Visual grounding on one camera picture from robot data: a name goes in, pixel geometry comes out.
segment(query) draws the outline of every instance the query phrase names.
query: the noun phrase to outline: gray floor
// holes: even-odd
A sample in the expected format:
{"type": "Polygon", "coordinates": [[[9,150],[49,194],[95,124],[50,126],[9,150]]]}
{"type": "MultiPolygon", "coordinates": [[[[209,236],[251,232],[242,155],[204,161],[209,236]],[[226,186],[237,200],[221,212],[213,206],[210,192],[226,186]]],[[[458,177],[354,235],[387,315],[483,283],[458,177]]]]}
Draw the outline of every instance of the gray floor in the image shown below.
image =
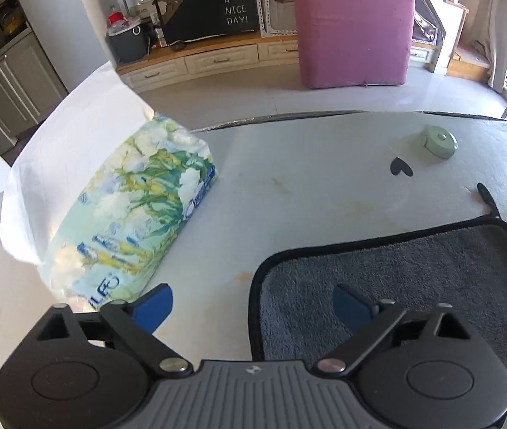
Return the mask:
{"type": "Polygon", "coordinates": [[[449,111],[500,118],[507,102],[487,85],[411,67],[406,85],[308,90],[298,64],[218,74],[141,94],[188,128],[280,113],[323,110],[449,111]]]}

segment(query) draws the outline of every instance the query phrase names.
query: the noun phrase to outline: kitchen counter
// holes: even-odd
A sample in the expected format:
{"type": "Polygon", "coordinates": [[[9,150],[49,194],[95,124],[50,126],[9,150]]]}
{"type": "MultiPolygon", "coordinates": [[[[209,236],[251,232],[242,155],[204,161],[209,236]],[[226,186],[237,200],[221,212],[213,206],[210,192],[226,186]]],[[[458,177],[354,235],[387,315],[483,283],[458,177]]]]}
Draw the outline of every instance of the kitchen counter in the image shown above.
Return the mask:
{"type": "Polygon", "coordinates": [[[19,41],[23,40],[25,37],[27,37],[29,34],[32,33],[32,30],[29,26],[27,26],[27,28],[21,32],[19,35],[17,35],[17,37],[15,37],[13,40],[10,40],[9,42],[7,42],[1,49],[0,49],[0,58],[5,54],[7,53],[7,51],[12,48],[13,46],[17,45],[17,43],[19,43],[19,41]]]}

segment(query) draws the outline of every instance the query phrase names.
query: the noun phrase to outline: gray cloth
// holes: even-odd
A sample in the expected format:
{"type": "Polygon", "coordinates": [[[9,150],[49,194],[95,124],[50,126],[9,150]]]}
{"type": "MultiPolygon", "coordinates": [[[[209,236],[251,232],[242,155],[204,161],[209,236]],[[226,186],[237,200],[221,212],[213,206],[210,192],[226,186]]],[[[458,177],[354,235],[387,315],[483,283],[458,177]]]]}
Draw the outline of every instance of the gray cloth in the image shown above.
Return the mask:
{"type": "Polygon", "coordinates": [[[312,364],[349,338],[333,311],[333,289],[339,283],[375,301],[394,299],[416,311],[451,303],[507,367],[507,232],[500,226],[457,229],[272,267],[260,295],[266,360],[312,364]]]}

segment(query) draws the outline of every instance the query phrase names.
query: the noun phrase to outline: cabinet door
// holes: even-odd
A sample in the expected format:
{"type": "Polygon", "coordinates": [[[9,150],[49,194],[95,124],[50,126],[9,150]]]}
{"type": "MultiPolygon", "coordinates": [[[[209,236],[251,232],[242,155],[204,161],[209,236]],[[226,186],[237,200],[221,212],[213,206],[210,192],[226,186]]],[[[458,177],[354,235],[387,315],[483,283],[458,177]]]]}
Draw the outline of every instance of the cabinet door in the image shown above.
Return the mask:
{"type": "Polygon", "coordinates": [[[0,74],[0,127],[11,137],[35,125],[0,74]]]}
{"type": "Polygon", "coordinates": [[[0,70],[37,122],[46,119],[66,96],[65,87],[33,34],[0,57],[0,70]]]}

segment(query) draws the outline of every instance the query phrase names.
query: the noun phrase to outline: wooden countertop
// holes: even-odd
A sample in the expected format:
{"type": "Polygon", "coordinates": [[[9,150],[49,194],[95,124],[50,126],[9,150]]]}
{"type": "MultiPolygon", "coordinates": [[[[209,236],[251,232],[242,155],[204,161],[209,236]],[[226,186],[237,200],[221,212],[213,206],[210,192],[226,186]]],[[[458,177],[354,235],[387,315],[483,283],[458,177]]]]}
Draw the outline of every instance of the wooden countertop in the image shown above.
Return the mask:
{"type": "MultiPolygon", "coordinates": [[[[209,39],[192,41],[188,46],[181,51],[174,51],[170,47],[155,48],[150,51],[150,54],[131,64],[122,65],[116,68],[118,75],[128,74],[132,71],[144,69],[157,63],[170,61],[172,59],[181,58],[183,56],[197,55],[206,51],[221,50],[222,48],[241,47],[243,45],[253,45],[256,43],[268,43],[270,41],[289,41],[297,40],[295,35],[283,35],[278,37],[262,37],[259,32],[243,33],[237,35],[226,35],[219,37],[212,37],[209,39]]],[[[428,50],[435,50],[434,45],[426,43],[412,42],[413,47],[426,48],[428,50]]]]}

